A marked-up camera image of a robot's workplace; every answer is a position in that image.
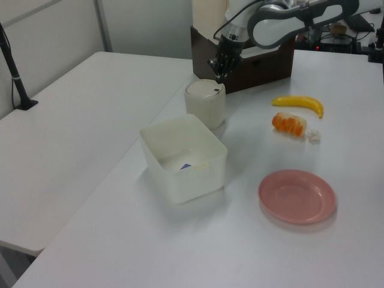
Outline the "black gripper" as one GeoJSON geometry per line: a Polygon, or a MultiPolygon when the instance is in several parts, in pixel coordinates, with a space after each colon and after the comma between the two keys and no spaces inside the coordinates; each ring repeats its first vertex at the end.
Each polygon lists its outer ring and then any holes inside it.
{"type": "Polygon", "coordinates": [[[224,83],[225,78],[241,63],[243,42],[233,41],[221,36],[217,49],[217,56],[208,61],[215,74],[217,83],[224,83]]]}

